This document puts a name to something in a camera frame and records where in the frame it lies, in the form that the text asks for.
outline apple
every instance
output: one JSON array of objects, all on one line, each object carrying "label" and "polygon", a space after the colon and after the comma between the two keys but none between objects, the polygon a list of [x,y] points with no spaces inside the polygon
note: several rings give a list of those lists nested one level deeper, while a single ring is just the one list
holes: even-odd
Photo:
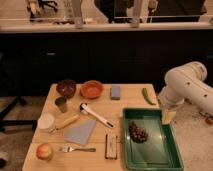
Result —
[{"label": "apple", "polygon": [[53,147],[49,143],[40,144],[36,149],[36,156],[40,160],[50,161],[53,157],[53,154]]}]

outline floor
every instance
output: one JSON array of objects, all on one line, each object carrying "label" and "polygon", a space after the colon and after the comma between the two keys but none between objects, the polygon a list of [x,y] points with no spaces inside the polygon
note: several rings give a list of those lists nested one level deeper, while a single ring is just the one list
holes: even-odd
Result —
[{"label": "floor", "polygon": [[[19,104],[6,119],[37,119],[42,111],[45,97],[24,97],[26,106]],[[0,98],[2,109],[12,97]],[[186,102],[172,121],[176,141],[183,159],[184,171],[212,171],[213,126],[206,124],[197,106]],[[28,147],[33,137],[30,126],[6,127],[0,133],[0,155],[8,155],[8,163],[1,171],[21,171]]]},{"label": "floor", "polygon": [[[13,97],[0,98],[0,111],[11,102]],[[25,106],[17,104],[5,119],[35,119],[41,115],[45,97],[24,97]],[[4,133],[0,132],[0,157],[6,154],[8,163],[0,171],[21,171],[22,165],[31,143],[34,131],[31,126],[8,126]]]}]

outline wooden handle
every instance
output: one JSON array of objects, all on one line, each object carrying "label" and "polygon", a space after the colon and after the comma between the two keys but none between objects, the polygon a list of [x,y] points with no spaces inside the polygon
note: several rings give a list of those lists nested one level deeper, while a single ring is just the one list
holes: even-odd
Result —
[{"label": "wooden handle", "polygon": [[56,130],[62,129],[66,127],[67,125],[71,124],[72,122],[76,121],[79,118],[79,116],[80,115],[76,114],[74,116],[67,118],[66,120],[64,120],[63,122],[61,122],[60,124],[56,126]]}]

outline metal cup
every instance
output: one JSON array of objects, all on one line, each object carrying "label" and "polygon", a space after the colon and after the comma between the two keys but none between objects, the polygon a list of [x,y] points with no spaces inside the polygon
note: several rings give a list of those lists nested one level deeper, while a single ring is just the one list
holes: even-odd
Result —
[{"label": "metal cup", "polygon": [[58,97],[55,100],[55,105],[62,113],[65,113],[67,111],[67,99],[65,97]]}]

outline small box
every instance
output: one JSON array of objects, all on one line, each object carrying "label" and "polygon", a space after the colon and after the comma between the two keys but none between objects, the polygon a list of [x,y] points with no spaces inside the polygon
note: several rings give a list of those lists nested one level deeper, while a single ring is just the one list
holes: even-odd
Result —
[{"label": "small box", "polygon": [[106,159],[117,159],[117,135],[114,133],[106,134]]}]

